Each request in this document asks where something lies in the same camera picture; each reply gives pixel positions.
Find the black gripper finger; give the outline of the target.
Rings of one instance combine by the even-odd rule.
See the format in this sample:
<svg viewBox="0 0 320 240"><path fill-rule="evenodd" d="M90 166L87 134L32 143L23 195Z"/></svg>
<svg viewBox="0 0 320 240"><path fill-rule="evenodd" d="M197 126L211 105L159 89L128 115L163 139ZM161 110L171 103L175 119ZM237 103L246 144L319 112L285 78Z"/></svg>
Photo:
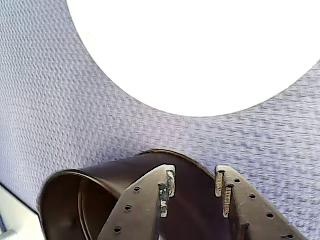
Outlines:
<svg viewBox="0 0 320 240"><path fill-rule="evenodd" d="M98 235L99 240L158 240L161 219L175 196L176 168L163 164L143 175L121 194Z"/></svg>
<svg viewBox="0 0 320 240"><path fill-rule="evenodd" d="M288 220L235 169L215 169L215 196L232 240L305 240Z"/></svg>

